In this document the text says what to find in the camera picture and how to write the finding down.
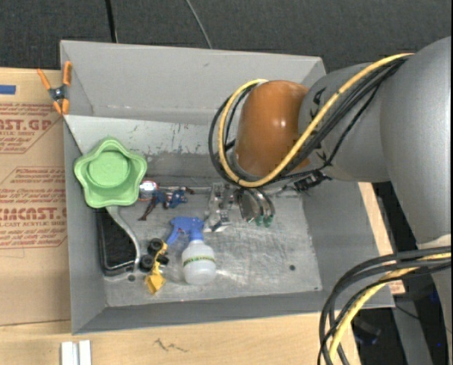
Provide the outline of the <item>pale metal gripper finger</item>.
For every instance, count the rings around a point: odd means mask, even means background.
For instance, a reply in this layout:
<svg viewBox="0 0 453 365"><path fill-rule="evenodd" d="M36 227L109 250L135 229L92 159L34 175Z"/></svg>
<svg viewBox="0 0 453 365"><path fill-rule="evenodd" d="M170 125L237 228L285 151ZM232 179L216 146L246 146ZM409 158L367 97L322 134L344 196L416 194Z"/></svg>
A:
<svg viewBox="0 0 453 365"><path fill-rule="evenodd" d="M219 233L225 231L232 225L229 211L227 209L218 208L209 212L209 215L204 221L204 232Z"/></svg>
<svg viewBox="0 0 453 365"><path fill-rule="evenodd" d="M215 182L212 185L211 201L218 207L230 207L233 204L233 190L231 185L223 182Z"/></svg>

